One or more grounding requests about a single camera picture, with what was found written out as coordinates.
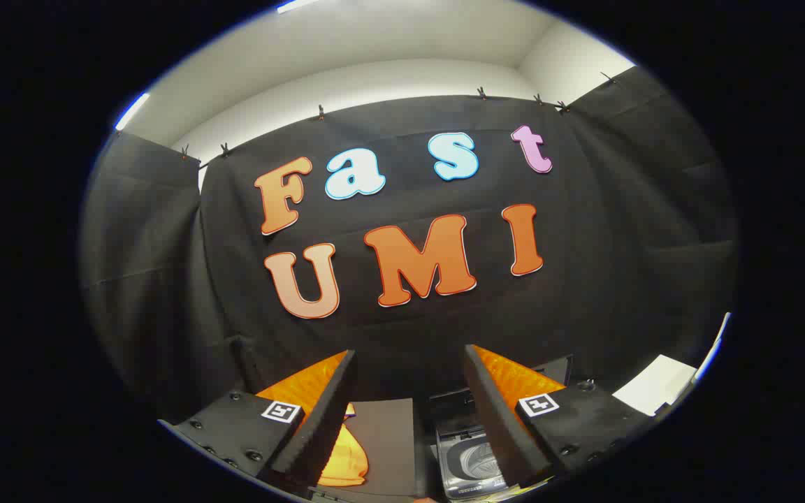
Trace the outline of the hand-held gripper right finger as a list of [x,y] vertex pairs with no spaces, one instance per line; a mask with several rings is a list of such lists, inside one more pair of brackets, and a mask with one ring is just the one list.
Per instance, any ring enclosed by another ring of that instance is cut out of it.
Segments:
[[467,344],[464,374],[506,483],[571,478],[628,446],[653,424],[592,380],[566,386]]

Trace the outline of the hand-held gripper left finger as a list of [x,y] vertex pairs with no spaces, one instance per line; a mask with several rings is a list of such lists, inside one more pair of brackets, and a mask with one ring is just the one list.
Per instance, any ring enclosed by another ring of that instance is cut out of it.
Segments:
[[224,470],[279,495],[310,494],[331,458],[357,380],[341,351],[258,394],[227,391],[161,427]]

